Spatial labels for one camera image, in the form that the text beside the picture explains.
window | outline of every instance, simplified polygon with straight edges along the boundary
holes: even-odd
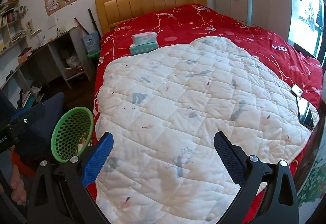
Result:
[[[291,41],[294,42],[294,47],[299,51],[305,50],[322,64],[325,55],[325,51],[321,50],[324,29],[324,1],[293,0],[292,11]]]

metal screw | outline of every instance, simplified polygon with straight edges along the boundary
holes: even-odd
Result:
[[[40,165],[42,167],[46,166],[48,164],[48,161],[44,160],[44,161],[41,161]]]
[[[258,157],[255,156],[255,155],[251,155],[251,156],[249,157],[249,159],[250,159],[252,162],[258,162]]]
[[[73,156],[73,157],[70,158],[70,161],[72,163],[78,162],[78,160],[79,160],[78,156]]]
[[[287,167],[287,162],[285,160],[281,160],[280,161],[280,164],[283,166],[283,167]]]

blue bag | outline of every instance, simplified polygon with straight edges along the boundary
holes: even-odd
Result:
[[[97,31],[84,36],[83,42],[88,54],[95,53],[101,49],[100,39]]]

plastic bag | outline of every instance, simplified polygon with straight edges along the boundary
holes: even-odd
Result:
[[[76,53],[72,54],[69,59],[66,59],[66,62],[71,68],[77,67],[80,64],[80,60]]]

wooden stick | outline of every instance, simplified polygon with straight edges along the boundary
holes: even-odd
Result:
[[[77,20],[77,18],[75,18],[75,21],[82,28],[82,30],[84,30],[86,32],[86,34],[89,35],[88,31],[81,25],[81,23],[79,23],[79,21]]]
[[[93,14],[92,14],[91,9],[88,9],[88,12],[89,12],[89,15],[90,15],[90,17],[91,17],[91,20],[92,20],[92,23],[93,23],[93,25],[94,25],[94,28],[95,28],[95,30],[97,31],[98,36],[99,36],[100,39],[101,39],[102,37],[101,37],[100,31],[98,30],[98,27],[97,27],[97,25],[96,25],[96,22],[95,22],[95,20],[94,20],[94,17],[93,17]]]

